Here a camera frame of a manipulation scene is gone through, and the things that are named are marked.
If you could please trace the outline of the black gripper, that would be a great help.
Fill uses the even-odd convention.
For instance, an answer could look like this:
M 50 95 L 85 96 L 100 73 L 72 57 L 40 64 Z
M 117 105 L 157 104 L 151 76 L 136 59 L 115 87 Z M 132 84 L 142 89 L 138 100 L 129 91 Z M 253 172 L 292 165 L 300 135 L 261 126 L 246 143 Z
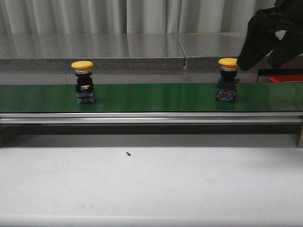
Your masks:
M 259 9 L 248 22 L 247 34 L 237 64 L 251 69 L 269 52 L 267 61 L 278 68 L 303 53 L 303 32 L 286 31 L 282 40 L 276 32 L 303 28 L 303 1 L 276 0 L 276 9 Z

